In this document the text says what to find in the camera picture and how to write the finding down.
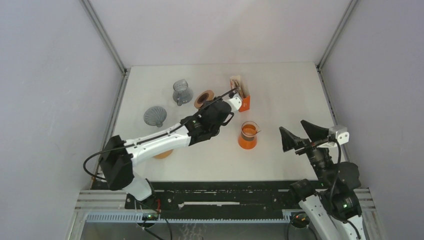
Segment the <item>orange glass carafe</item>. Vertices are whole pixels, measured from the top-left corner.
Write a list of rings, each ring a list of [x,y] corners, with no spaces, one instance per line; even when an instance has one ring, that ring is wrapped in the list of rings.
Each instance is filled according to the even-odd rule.
[[[258,142],[257,135],[262,130],[254,121],[246,121],[242,124],[238,144],[245,150],[253,149]]]

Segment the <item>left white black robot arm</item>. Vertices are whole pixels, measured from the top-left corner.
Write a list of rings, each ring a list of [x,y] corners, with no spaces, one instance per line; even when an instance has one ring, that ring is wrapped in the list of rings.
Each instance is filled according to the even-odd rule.
[[[226,126],[242,100],[215,98],[203,104],[195,114],[165,130],[145,137],[123,140],[119,135],[109,139],[100,154],[99,165],[108,189],[123,190],[132,195],[143,208],[156,203],[157,196],[147,178],[134,172],[134,167],[156,155],[192,146],[217,136]]]

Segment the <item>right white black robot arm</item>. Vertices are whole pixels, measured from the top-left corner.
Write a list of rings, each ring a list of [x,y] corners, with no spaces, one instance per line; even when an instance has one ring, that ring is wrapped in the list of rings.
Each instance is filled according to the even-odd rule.
[[[348,129],[300,123],[306,138],[279,127],[282,150],[306,155],[325,190],[317,191],[308,179],[298,180],[289,187],[289,203],[301,208],[323,240],[364,240],[362,208],[355,193],[361,186],[359,167],[341,160],[342,145],[350,140]]]

